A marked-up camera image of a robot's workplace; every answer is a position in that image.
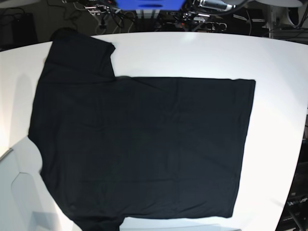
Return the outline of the black T-shirt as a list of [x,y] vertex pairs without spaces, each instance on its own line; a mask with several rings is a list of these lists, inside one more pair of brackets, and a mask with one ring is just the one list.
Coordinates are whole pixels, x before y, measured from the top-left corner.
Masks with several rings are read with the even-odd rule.
[[54,34],[28,132],[41,177],[84,231],[133,218],[230,218],[256,82],[116,77],[115,47]]

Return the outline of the black power strip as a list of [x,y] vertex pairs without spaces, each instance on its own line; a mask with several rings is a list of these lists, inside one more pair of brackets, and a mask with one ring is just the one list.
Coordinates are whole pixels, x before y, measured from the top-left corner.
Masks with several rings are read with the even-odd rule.
[[217,23],[217,22],[205,22],[205,23],[197,23],[195,25],[190,25],[179,22],[167,22],[164,24],[164,27],[162,28],[170,31],[221,33],[227,30],[227,24]]

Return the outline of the blue plastic box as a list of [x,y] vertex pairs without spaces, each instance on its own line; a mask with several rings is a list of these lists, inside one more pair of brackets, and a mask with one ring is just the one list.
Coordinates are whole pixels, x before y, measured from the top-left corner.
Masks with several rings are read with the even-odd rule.
[[165,10],[178,11],[185,0],[116,0],[122,10]]

